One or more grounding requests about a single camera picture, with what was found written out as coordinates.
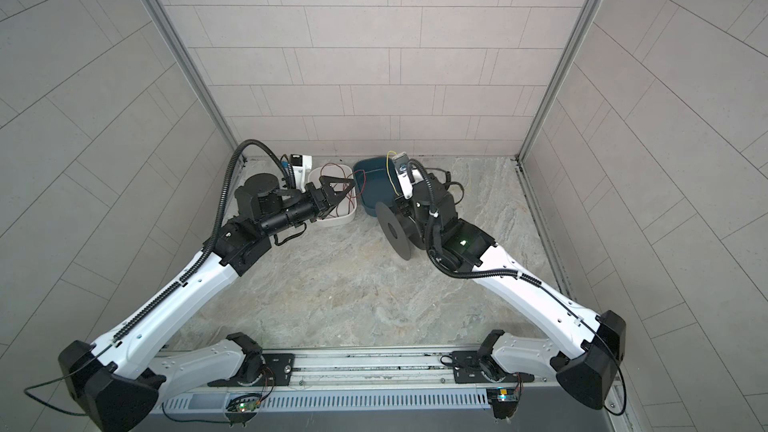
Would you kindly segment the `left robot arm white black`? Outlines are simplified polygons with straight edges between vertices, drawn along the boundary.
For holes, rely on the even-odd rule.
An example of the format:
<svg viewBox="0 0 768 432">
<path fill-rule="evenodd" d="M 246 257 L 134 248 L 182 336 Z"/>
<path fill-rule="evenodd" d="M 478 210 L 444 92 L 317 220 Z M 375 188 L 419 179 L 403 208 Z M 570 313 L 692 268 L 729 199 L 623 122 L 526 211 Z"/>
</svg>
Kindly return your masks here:
<svg viewBox="0 0 768 432">
<path fill-rule="evenodd" d="M 58 357 L 70 397 L 102 431 L 130 431 L 154 407 L 211 382 L 274 383 L 258 343 L 244 333 L 162 359 L 158 352 L 203 305 L 242 277 L 272 247 L 278 234 L 326 218 L 354 190 L 345 177 L 320 177 L 298 187 L 289 171 L 251 176 L 231 187 L 243 151 L 233 152 L 223 179 L 214 226 L 202 250 L 140 309 L 91 343 L 74 341 Z"/>
</svg>

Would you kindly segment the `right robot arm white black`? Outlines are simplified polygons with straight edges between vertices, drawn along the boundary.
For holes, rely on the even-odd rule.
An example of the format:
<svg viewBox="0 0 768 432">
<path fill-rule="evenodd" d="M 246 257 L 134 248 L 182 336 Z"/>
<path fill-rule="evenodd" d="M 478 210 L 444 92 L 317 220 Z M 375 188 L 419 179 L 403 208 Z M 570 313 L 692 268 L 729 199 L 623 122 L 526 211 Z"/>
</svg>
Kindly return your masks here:
<svg viewBox="0 0 768 432">
<path fill-rule="evenodd" d="M 564 296 L 515 261 L 488 233 L 459 218 L 449 181 L 440 181 L 418 160 L 401 153 L 393 163 L 401 201 L 433 266 L 450 278 L 485 287 L 521 312 L 555 347 L 554 356 L 542 362 L 545 372 L 553 373 L 581 404 L 605 408 L 614 381 L 624 378 L 625 320 Z"/>
</svg>

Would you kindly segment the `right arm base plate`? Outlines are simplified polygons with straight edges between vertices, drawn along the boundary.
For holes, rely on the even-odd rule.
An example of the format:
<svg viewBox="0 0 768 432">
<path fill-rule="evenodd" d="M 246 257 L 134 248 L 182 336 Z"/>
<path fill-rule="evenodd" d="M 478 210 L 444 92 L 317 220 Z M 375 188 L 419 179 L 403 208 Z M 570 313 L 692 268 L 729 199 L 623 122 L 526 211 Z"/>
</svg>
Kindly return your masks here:
<svg viewBox="0 0 768 432">
<path fill-rule="evenodd" d="M 532 383 L 535 377 L 523 372 L 505 372 L 489 355 L 475 351 L 453 351 L 440 357 L 440 363 L 453 370 L 458 384 Z"/>
</svg>

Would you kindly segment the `dark grey cable spool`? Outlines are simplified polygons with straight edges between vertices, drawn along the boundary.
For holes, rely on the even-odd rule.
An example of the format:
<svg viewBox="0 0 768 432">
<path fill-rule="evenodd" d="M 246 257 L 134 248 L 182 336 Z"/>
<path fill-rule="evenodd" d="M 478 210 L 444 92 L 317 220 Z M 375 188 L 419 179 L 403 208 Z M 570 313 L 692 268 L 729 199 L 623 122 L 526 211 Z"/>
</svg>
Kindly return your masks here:
<svg viewBox="0 0 768 432">
<path fill-rule="evenodd" d="M 405 261 L 412 257 L 414 248 L 424 249 L 416 222 L 405 215 L 397 205 L 387 206 L 377 202 L 376 217 L 391 247 Z"/>
</svg>

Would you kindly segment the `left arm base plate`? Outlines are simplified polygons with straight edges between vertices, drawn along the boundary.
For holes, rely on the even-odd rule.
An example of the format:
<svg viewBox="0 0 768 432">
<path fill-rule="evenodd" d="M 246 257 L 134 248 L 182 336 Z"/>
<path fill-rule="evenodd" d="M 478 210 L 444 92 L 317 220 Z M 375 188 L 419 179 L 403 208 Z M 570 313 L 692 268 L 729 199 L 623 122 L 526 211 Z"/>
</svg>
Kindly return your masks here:
<svg viewBox="0 0 768 432">
<path fill-rule="evenodd" d="M 272 387 L 290 383 L 295 355 L 288 353 L 249 354 L 228 379 L 208 382 L 208 387 Z"/>
</svg>

